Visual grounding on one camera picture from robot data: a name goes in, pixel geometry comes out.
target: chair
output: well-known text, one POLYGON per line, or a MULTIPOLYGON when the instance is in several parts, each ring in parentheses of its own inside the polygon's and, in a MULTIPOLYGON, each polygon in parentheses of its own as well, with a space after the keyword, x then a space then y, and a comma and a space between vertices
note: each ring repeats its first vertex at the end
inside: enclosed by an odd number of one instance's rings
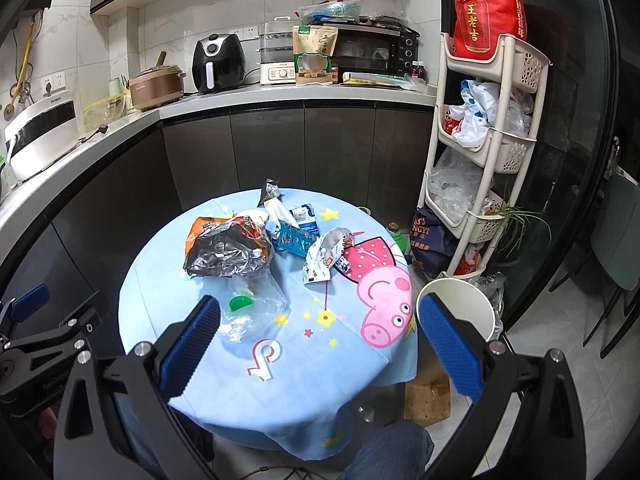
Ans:
MULTIPOLYGON (((622 176, 613 175, 607 183, 602 209, 591 234, 591 251, 574 270, 549 287, 549 292, 556 290, 570 276, 576 275, 592 256, 596 257, 604 271, 616 283, 613 296, 582 346, 590 341, 602 321, 609 317, 623 290, 632 290, 636 286, 640 279, 638 248, 640 248, 640 187, 622 176)), ((601 358, 613 349, 635 320, 640 317, 640 292, 625 307, 625 316, 631 311, 632 315, 625 320, 618 333, 601 351, 601 358)))

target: green bottle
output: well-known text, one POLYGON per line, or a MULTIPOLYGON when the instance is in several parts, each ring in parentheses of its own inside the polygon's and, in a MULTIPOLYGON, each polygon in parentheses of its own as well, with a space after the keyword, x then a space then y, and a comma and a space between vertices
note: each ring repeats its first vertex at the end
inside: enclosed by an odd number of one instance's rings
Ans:
POLYGON ((402 254, 405 254, 406 240, 404 239, 404 237, 402 236, 402 233, 400 232, 400 226, 395 222, 391 222, 391 224, 389 224, 386 230, 389 231, 389 234, 391 235, 391 237, 394 239, 396 244, 398 244, 398 247, 400 247, 402 254))

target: blue gripper pad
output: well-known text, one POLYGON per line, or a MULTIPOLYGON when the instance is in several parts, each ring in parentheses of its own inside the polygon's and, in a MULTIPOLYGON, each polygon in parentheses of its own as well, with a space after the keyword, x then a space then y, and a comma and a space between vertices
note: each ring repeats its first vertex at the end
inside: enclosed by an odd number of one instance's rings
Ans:
POLYGON ((208 299, 203 298, 199 306, 197 313, 192 313, 181 323, 185 325, 182 334, 160 363, 158 391, 164 402, 182 395, 220 327, 218 300, 209 296, 208 299))
POLYGON ((456 389, 477 402, 483 389, 480 361, 434 298, 431 293, 420 301, 420 326, 456 389))
POLYGON ((11 321, 14 323, 22 323, 29 317, 33 316, 43 306, 49 303, 49 287, 40 285, 31 292, 27 292, 19 300, 15 300, 11 307, 11 321))

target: round table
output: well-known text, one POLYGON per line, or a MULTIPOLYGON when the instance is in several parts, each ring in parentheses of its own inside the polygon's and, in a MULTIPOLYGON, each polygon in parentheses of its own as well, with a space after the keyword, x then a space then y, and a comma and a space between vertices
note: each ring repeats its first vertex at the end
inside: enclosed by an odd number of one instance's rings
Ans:
MULTIPOLYGON (((287 209, 311 204, 320 234, 346 227, 356 245, 351 269, 329 282, 302 283, 304 259, 275 251, 271 272, 288 301, 268 338, 230 342, 217 334, 190 383, 170 404, 203 428, 245 446, 283 448, 302 460, 340 452, 351 436, 346 404, 369 385, 409 381, 417 367, 411 280, 386 229, 346 202, 283 189, 287 209)), ((187 317, 204 294, 228 308, 225 278, 190 278, 185 239, 200 216, 255 208, 260 190, 209 200, 166 225, 142 249, 120 291, 120 336, 127 352, 154 342, 187 317)))

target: white countertop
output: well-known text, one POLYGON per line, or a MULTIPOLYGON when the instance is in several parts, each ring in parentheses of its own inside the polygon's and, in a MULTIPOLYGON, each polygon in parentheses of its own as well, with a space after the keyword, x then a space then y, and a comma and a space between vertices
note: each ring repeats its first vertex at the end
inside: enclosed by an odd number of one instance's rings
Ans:
POLYGON ((148 112, 135 112, 109 125, 105 135, 97 134, 60 158, 45 171, 16 187, 0 205, 0 261, 4 261, 29 225, 55 197, 80 174, 160 119, 203 110, 263 102, 309 99, 384 101, 433 107, 435 97, 394 89, 347 88, 343 86, 247 86, 219 94, 194 95, 148 112))

